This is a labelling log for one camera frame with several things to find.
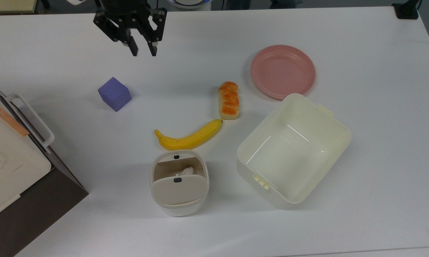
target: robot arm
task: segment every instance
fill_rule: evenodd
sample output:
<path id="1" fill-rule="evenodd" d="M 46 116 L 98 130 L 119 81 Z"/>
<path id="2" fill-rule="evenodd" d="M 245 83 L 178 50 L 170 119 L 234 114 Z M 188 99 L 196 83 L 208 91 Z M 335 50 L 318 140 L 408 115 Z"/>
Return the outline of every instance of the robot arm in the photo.
<path id="1" fill-rule="evenodd" d="M 146 0 L 96 0 L 98 7 L 94 23 L 113 41 L 121 41 L 137 56 L 138 47 L 130 35 L 130 29 L 137 29 L 145 38 L 151 55 L 156 56 L 157 42 L 162 40 L 167 10 L 152 9 Z M 157 28 L 153 30 L 148 20 L 151 16 Z"/>

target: small trash can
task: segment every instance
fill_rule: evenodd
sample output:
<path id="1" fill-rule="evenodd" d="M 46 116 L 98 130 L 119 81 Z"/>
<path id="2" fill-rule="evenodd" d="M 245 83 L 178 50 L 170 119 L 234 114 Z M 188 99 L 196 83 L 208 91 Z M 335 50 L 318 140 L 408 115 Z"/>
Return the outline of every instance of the small trash can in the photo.
<path id="1" fill-rule="evenodd" d="M 195 213 L 208 194 L 210 180 L 202 157 L 191 150 L 163 153 L 151 165 L 151 195 L 166 213 Z"/>

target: black stand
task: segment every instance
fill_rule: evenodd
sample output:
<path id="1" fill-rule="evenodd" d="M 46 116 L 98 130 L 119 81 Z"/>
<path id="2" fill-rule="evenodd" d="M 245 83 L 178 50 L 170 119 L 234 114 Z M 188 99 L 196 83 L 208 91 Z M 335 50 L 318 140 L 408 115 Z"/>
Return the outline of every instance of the black stand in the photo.
<path id="1" fill-rule="evenodd" d="M 392 4 L 395 8 L 395 15 L 402 20 L 417 20 L 419 17 L 416 4 L 419 0 L 408 0 L 404 4 Z"/>

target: white plastic bin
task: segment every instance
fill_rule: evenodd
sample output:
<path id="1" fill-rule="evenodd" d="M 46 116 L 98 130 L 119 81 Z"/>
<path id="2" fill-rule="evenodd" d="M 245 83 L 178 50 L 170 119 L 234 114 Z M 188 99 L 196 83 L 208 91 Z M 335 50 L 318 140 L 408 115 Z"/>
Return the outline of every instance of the white plastic bin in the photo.
<path id="1" fill-rule="evenodd" d="M 350 130 L 300 94 L 287 96 L 237 150 L 237 171 L 277 208 L 302 202 L 351 140 Z"/>
<path id="2" fill-rule="evenodd" d="M 193 174 L 181 175 L 187 167 L 193 168 Z M 210 188 L 207 165 L 191 150 L 158 156 L 151 165 L 150 181 L 154 201 L 172 216 L 199 210 Z"/>

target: container handle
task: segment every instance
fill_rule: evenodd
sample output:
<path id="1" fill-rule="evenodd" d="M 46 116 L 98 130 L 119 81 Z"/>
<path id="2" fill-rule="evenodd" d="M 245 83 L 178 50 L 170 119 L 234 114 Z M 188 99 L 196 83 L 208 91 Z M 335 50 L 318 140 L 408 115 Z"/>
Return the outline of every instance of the container handle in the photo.
<path id="1" fill-rule="evenodd" d="M 262 179 L 261 177 L 259 177 L 258 174 L 254 174 L 254 176 L 252 176 L 252 178 L 257 181 L 257 183 L 259 183 L 261 186 L 263 186 L 266 190 L 268 190 L 270 188 L 270 184 L 268 184 L 267 182 L 265 182 L 264 179 Z"/>
<path id="2" fill-rule="evenodd" d="M 20 96 L 19 94 L 11 94 L 9 96 L 7 96 L 5 98 L 7 101 L 11 102 L 14 99 L 20 99 L 20 101 L 22 101 L 22 103 L 29 109 L 29 111 L 32 113 L 32 115 L 35 116 L 35 118 L 37 119 L 37 121 L 40 123 L 40 125 L 42 125 L 42 127 L 48 132 L 48 138 L 43 141 L 40 142 L 41 145 L 46 148 L 48 147 L 51 143 L 53 143 L 54 141 L 54 134 L 53 132 L 50 130 L 50 128 L 43 122 L 43 120 L 38 116 L 38 114 L 34 111 L 34 109 L 32 109 L 32 107 L 30 107 L 30 105 L 27 103 L 27 101 L 24 100 L 24 98 L 22 96 Z"/>

